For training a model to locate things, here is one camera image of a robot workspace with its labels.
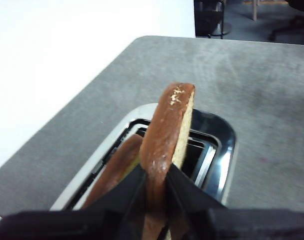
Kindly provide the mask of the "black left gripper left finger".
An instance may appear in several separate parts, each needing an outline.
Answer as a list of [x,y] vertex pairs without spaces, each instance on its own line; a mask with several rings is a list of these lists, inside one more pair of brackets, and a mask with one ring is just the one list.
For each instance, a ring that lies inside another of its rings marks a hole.
[[103,214],[115,225],[142,225],[146,210],[146,173],[138,165],[112,190],[91,205],[91,210]]

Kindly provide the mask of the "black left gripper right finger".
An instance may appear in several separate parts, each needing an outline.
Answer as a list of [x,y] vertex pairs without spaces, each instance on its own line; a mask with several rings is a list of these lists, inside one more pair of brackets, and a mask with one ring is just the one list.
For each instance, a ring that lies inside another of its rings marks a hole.
[[198,188],[177,166],[166,176],[169,221],[186,225],[205,225],[210,210],[225,210],[218,200]]

